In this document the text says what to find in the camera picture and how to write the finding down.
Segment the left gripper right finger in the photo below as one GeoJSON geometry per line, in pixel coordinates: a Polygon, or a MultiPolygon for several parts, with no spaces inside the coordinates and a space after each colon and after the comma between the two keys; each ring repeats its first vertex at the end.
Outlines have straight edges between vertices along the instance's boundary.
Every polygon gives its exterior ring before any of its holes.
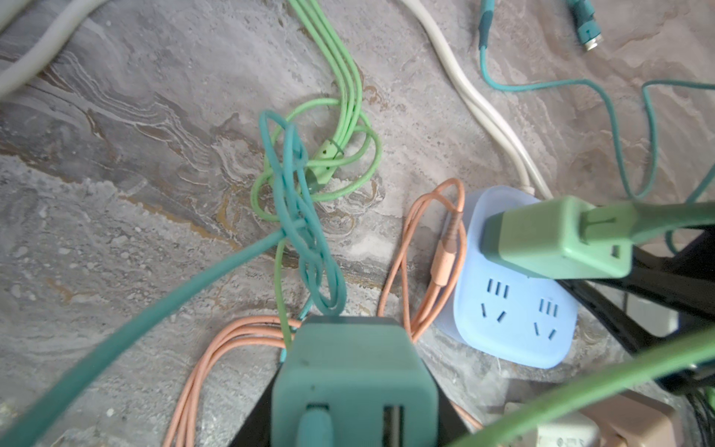
{"type": "Polygon", "coordinates": [[[467,426],[448,400],[432,372],[424,364],[424,446],[448,446],[467,435],[467,426]]]}

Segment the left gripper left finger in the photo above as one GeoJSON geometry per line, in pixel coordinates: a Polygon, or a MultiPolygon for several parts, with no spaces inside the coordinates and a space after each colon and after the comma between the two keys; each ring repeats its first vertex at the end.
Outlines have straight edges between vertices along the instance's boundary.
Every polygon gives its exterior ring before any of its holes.
{"type": "Polygon", "coordinates": [[[269,447],[271,445],[272,392],[277,380],[275,374],[260,396],[229,447],[269,447]]]}

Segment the teal charger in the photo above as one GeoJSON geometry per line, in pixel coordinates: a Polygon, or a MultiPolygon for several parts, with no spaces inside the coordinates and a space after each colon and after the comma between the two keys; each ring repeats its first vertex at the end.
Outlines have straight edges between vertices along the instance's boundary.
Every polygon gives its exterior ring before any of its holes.
{"type": "Polygon", "coordinates": [[[311,316],[272,391],[274,446],[435,446],[439,391],[392,318],[311,316]]]}

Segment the white charger plug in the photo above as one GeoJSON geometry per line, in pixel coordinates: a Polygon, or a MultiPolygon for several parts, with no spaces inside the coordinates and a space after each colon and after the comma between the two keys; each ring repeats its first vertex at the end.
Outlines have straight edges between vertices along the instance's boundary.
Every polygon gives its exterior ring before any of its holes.
{"type": "Polygon", "coordinates": [[[585,447],[597,446],[600,441],[601,430],[598,425],[582,413],[576,412],[540,423],[531,431],[519,435],[509,446],[585,447]]]}

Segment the pink charger plug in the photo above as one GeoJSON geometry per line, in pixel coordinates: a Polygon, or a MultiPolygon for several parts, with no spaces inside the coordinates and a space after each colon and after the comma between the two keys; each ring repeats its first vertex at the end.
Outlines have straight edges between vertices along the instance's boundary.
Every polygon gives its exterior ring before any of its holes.
{"type": "Polygon", "coordinates": [[[580,410],[600,429],[601,446],[684,445],[683,422],[670,405],[624,391],[580,410]]]}

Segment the green charger plug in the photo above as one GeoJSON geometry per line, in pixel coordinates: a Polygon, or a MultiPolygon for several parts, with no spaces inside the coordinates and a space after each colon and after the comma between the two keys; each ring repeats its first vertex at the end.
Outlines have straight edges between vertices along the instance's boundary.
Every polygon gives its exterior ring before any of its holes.
{"type": "Polygon", "coordinates": [[[577,197],[505,210],[483,226],[480,251],[489,261],[540,279],[622,279],[632,269],[632,244],[587,242],[586,216],[596,207],[577,197]]]}

